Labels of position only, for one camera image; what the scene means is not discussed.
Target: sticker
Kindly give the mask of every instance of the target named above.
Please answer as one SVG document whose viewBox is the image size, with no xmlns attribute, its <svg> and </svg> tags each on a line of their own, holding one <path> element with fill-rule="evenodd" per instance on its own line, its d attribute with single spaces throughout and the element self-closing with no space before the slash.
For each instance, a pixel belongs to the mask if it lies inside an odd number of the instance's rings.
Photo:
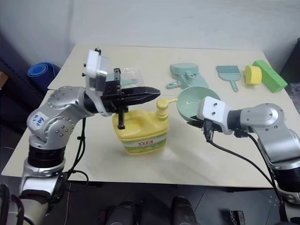
<svg viewBox="0 0 300 225">
<path fill-rule="evenodd" d="M 49 119 L 49 117 L 39 111 L 32 116 L 29 127 L 33 130 L 39 130 L 42 128 L 43 123 L 45 123 L 47 119 Z"/>
</svg>

